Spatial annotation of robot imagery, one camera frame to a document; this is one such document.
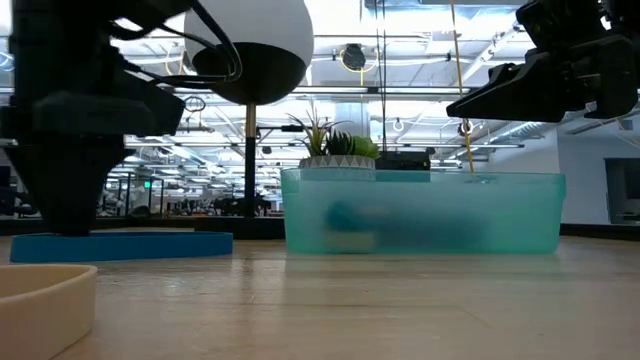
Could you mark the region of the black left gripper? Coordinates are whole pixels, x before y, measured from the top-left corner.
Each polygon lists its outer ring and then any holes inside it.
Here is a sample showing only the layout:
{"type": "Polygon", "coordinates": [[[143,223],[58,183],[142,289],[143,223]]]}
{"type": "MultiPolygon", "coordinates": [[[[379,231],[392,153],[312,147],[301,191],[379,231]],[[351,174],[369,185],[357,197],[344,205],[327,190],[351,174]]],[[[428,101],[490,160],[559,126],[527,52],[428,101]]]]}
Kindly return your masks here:
{"type": "Polygon", "coordinates": [[[108,173],[126,157],[131,101],[77,92],[15,93],[0,107],[0,139],[47,230],[87,234],[108,173]]]}

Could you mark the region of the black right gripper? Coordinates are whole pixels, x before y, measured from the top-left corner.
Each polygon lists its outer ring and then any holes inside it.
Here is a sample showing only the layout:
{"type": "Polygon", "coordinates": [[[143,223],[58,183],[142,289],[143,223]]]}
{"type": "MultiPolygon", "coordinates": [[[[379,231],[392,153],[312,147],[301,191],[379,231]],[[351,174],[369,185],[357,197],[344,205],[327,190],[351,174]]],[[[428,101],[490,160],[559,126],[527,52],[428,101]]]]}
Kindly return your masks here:
{"type": "MultiPolygon", "coordinates": [[[[592,86],[596,108],[585,114],[591,119],[611,119],[628,114],[638,101],[637,69],[630,39],[611,35],[586,45],[591,56],[592,86]]],[[[567,112],[585,108],[584,91],[575,79],[568,59],[550,52],[531,50],[525,56],[524,89],[527,119],[560,122],[567,112]]],[[[521,65],[505,63],[488,70],[489,81],[446,108],[458,118],[515,120],[524,110],[513,92],[512,81],[521,65]]]]}

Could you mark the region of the blue wide rubber band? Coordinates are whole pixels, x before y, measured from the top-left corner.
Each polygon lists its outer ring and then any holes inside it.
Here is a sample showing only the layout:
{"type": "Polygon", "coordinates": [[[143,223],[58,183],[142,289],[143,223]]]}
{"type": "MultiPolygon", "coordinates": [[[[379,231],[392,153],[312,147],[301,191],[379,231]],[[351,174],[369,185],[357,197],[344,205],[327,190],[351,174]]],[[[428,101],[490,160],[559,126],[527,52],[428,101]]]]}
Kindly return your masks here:
{"type": "Polygon", "coordinates": [[[338,201],[328,208],[324,225],[333,231],[364,232],[376,229],[388,215],[381,205],[338,201]]]}
{"type": "Polygon", "coordinates": [[[54,234],[13,238],[13,263],[80,263],[230,255],[233,235],[224,232],[102,232],[85,237],[54,234]]]}

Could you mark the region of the teal translucent plastic bin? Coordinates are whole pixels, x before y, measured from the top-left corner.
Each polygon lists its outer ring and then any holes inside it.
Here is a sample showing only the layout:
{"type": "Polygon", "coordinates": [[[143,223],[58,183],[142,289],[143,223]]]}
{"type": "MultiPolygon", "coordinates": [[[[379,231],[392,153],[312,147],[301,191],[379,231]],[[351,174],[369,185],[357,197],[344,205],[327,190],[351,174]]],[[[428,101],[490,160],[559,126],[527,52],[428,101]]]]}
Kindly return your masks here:
{"type": "MultiPolygon", "coordinates": [[[[401,215],[452,212],[490,225],[475,252],[417,254],[551,254],[559,244],[565,179],[559,174],[467,173],[351,168],[286,169],[281,173],[284,218],[324,220],[335,202],[381,205],[385,222],[401,215]]],[[[378,232],[290,230],[289,251],[299,254],[403,254],[382,251],[378,232]]]]}

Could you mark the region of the tan wide rubber band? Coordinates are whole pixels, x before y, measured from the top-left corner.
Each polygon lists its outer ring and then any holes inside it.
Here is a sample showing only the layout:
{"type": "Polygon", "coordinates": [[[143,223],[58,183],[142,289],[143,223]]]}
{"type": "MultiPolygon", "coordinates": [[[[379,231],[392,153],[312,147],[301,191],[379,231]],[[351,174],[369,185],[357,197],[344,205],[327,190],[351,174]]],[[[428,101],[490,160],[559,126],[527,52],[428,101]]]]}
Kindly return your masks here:
{"type": "Polygon", "coordinates": [[[0,265],[0,360],[52,360],[94,326],[97,268],[0,265]]]}

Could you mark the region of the white globe lamp black base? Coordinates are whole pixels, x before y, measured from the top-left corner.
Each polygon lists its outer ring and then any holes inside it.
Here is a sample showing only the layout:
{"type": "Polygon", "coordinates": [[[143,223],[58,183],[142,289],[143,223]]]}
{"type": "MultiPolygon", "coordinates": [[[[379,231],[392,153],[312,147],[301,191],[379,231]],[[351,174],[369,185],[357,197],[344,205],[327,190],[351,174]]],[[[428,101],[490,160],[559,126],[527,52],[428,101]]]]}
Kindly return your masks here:
{"type": "Polygon", "coordinates": [[[228,232],[236,240],[281,239],[282,220],[258,219],[256,210],[257,107],[288,96],[305,77],[314,52],[314,33],[305,0],[198,0],[186,13],[184,30],[211,44],[185,40],[185,50],[197,74],[217,75],[227,69],[222,38],[205,20],[221,27],[242,65],[240,76],[209,85],[225,100],[246,110],[244,135],[244,197],[239,217],[204,219],[198,231],[228,232]]]}

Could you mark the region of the black framed background workstation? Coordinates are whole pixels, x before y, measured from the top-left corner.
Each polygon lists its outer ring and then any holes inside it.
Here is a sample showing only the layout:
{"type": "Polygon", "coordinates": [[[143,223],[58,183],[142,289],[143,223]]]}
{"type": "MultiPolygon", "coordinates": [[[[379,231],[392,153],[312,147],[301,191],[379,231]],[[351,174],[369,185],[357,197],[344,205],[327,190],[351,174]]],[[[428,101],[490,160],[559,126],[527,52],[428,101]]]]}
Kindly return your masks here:
{"type": "Polygon", "coordinates": [[[164,182],[139,173],[110,173],[96,205],[98,217],[126,217],[142,208],[158,213],[164,182]]]}

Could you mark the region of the black vented equipment box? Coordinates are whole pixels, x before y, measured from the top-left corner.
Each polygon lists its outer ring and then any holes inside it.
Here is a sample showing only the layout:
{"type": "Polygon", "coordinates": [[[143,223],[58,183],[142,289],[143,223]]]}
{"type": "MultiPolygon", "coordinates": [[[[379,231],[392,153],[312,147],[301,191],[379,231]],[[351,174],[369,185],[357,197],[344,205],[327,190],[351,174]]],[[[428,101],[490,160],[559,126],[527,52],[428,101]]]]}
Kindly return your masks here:
{"type": "Polygon", "coordinates": [[[378,170],[424,170],[429,171],[431,161],[427,153],[383,152],[375,160],[378,170]]]}

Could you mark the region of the succulent plant in patterned pot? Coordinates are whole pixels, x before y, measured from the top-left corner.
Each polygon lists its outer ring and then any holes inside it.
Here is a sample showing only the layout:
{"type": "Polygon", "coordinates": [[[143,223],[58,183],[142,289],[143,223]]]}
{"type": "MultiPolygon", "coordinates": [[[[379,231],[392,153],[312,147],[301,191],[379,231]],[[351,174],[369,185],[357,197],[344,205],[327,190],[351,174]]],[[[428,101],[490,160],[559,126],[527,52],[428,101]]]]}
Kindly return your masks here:
{"type": "Polygon", "coordinates": [[[370,137],[353,135],[340,130],[345,121],[321,120],[316,109],[307,112],[309,123],[288,114],[288,118],[306,135],[298,139],[308,152],[299,161],[300,169],[352,168],[375,169],[380,149],[370,137]]]}

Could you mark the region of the dark wall screen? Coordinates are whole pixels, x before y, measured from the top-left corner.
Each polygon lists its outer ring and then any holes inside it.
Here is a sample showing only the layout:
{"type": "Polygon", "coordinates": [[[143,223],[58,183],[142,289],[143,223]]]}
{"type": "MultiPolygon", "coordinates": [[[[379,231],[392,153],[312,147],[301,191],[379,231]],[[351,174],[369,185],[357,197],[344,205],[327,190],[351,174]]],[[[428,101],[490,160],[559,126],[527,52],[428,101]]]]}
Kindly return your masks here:
{"type": "Polygon", "coordinates": [[[640,158],[606,158],[605,170],[610,223],[640,226],[640,158]]]}

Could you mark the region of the black aluminium table frame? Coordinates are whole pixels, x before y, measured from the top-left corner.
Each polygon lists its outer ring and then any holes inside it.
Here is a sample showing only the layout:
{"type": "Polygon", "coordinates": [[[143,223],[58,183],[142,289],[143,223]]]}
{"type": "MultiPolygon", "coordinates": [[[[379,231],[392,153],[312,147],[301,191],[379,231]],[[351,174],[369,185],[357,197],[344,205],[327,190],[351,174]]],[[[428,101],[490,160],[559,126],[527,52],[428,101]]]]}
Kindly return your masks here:
{"type": "MultiPolygon", "coordinates": [[[[230,232],[238,240],[284,239],[290,230],[301,230],[302,235],[313,235],[317,231],[329,230],[324,220],[291,220],[286,218],[242,218],[242,217],[173,217],[131,218],[103,217],[94,221],[92,230],[119,228],[159,228],[168,230],[193,229],[195,231],[230,232]]],[[[47,232],[47,226],[39,218],[2,219],[0,236],[47,232]]],[[[555,228],[556,235],[586,238],[614,239],[640,242],[640,226],[637,225],[588,225],[561,224],[555,228]]]]}

